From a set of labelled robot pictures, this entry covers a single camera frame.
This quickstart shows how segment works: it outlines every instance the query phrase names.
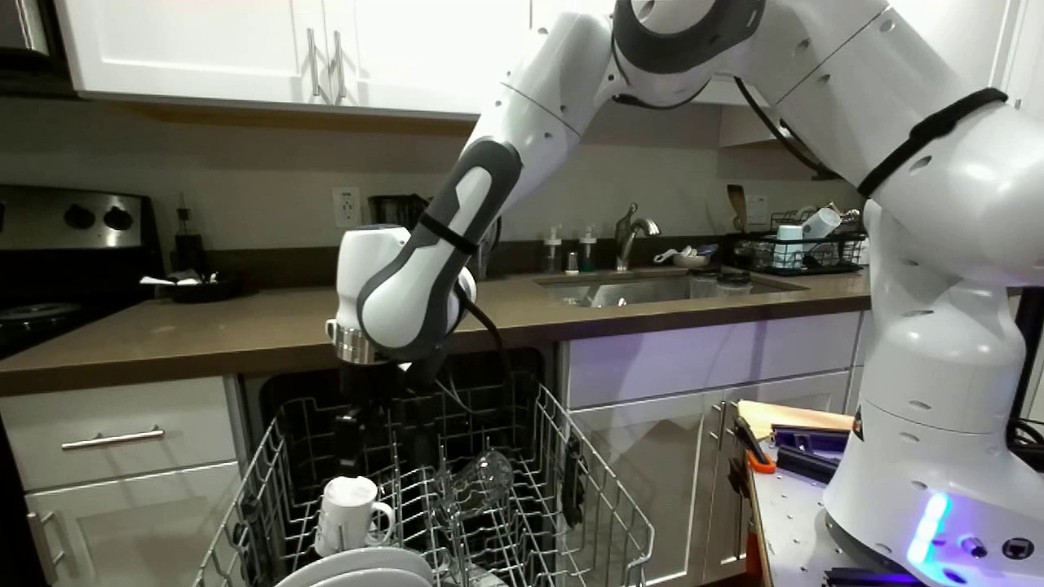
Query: blue light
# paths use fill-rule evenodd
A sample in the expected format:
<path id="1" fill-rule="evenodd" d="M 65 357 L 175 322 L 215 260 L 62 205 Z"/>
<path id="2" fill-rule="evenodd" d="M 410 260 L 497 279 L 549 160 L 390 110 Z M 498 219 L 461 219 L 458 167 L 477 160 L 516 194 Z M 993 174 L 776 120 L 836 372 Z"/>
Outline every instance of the blue light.
<path id="1" fill-rule="evenodd" d="M 925 549 L 936 541 L 947 510 L 950 510 L 950 497 L 933 494 L 915 522 L 913 541 L 907 549 L 910 563 L 923 569 Z"/>

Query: kitchen sink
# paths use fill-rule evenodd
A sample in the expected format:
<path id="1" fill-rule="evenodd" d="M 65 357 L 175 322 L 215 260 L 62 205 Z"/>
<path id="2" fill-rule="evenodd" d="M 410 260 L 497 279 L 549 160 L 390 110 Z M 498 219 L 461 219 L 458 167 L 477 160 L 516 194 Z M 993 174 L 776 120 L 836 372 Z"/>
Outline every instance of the kitchen sink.
<path id="1" fill-rule="evenodd" d="M 658 300 L 749 298 L 806 291 L 784 281 L 749 279 L 749 284 L 719 284 L 708 274 L 576 274 L 538 281 L 568 308 L 632 308 Z"/>

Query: dishwasher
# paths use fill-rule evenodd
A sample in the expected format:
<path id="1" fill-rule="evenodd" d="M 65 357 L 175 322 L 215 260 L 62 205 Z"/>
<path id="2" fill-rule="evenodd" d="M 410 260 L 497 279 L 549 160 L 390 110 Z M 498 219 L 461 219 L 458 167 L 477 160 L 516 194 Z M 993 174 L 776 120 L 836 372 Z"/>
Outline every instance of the dishwasher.
<path id="1" fill-rule="evenodd" d="M 240 487 L 193 587 L 273 587 L 311 549 L 327 479 L 369 478 L 396 510 L 390 545 L 419 551 L 438 587 L 472 572 L 509 587 L 640 587 L 651 522 L 591 447 L 533 357 L 453 357 L 441 376 L 334 369 L 262 389 Z M 505 498 L 462 511 L 448 488 L 487 450 L 509 462 Z"/>

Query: wall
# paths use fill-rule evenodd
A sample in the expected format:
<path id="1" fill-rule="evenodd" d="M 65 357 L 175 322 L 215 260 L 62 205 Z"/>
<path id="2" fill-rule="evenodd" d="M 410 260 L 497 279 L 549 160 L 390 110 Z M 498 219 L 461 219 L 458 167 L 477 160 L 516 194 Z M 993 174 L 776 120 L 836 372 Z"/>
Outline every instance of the wall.
<path id="1" fill-rule="evenodd" d="M 193 205 L 210 247 L 334 247 L 334 189 L 430 196 L 462 130 L 288 130 L 158 120 L 122 106 L 0 100 L 0 183 L 131 189 L 156 200 L 158 234 Z M 664 234 L 729 229 L 724 183 L 770 209 L 858 205 L 841 183 L 809 183 L 781 146 L 719 151 L 719 107 L 608 107 L 576 153 L 505 214 L 505 239 L 549 225 L 610 234 L 626 205 Z"/>

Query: dishwasher rack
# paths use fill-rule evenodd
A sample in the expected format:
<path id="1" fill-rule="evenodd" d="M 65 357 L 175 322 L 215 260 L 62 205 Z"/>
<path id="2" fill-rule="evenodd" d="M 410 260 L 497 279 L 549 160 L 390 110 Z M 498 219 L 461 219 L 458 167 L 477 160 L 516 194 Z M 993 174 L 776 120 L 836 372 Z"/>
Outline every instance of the dishwasher rack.
<path id="1" fill-rule="evenodd" d="M 390 545 L 414 549 L 438 587 L 493 572 L 509 587 L 640 587 L 651 522 L 608 459 L 533 376 L 505 384 L 405 396 L 371 414 L 289 401 L 268 423 L 193 587 L 273 587 L 317 562 L 318 494 L 347 462 L 341 421 L 366 423 L 356 466 L 396 514 Z M 487 447 L 513 462 L 498 510 L 462 514 L 442 473 Z"/>

